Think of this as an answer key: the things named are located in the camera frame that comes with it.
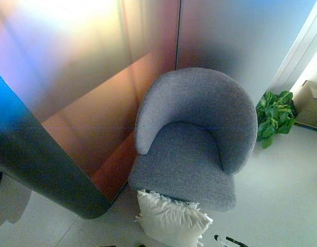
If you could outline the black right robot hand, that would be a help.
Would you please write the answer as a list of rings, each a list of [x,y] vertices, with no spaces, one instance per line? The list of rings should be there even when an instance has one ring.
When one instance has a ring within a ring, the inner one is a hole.
[[[222,236],[220,235],[214,235],[214,239],[222,244],[223,246],[226,246],[226,247],[240,247],[239,244],[231,241],[231,240],[227,240],[226,238],[223,238]]]

